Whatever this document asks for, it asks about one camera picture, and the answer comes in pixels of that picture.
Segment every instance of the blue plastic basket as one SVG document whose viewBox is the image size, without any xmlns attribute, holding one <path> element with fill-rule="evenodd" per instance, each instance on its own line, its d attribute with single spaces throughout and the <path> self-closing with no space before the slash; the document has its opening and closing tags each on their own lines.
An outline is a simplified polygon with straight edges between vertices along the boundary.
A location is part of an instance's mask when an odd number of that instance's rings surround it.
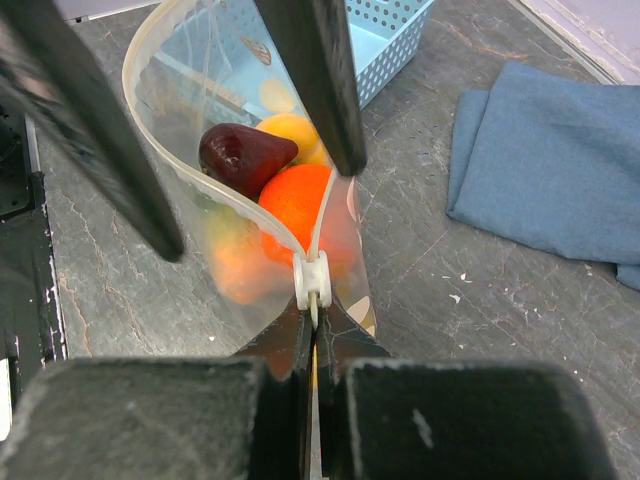
<svg viewBox="0 0 640 480">
<path fill-rule="evenodd" d="M 347 0 L 361 108 L 415 55 L 433 2 Z M 208 7 L 187 14 L 155 57 L 168 67 L 167 71 L 176 75 L 176 84 L 180 86 L 182 95 L 194 99 L 201 98 L 202 85 L 195 80 L 190 85 L 184 82 L 184 78 L 194 72 L 208 72 L 209 66 L 214 65 L 215 75 L 208 74 L 209 79 L 215 82 L 216 88 L 233 92 L 234 99 L 230 105 L 229 102 L 221 102 L 219 96 L 216 99 L 211 95 L 205 106 L 205 118 L 213 123 L 225 121 L 255 125 L 272 115 L 262 107 L 256 89 L 256 85 L 268 78 L 269 72 L 260 68 L 260 62 L 256 62 L 240 37 L 251 37 L 264 31 L 265 37 L 259 40 L 271 51 L 276 50 L 275 46 L 268 38 L 252 0 L 223 0 L 206 4 Z M 216 10 L 220 8 L 224 8 L 231 28 L 216 23 Z M 223 47 L 221 51 L 209 47 L 213 34 Z M 233 71 L 220 75 L 220 65 L 229 61 L 235 65 Z M 280 69 L 284 72 L 284 65 L 280 65 Z M 191 103 L 195 108 L 202 108 L 195 105 L 195 100 Z"/>
</svg>

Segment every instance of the red pear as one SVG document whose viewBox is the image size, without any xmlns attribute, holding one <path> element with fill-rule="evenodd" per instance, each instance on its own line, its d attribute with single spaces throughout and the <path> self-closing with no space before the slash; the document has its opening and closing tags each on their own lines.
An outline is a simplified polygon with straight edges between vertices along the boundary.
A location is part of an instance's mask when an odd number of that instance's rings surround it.
<svg viewBox="0 0 640 480">
<path fill-rule="evenodd" d="M 200 140 L 202 171 L 251 199 L 297 155 L 295 142 L 235 123 L 211 127 Z"/>
</svg>

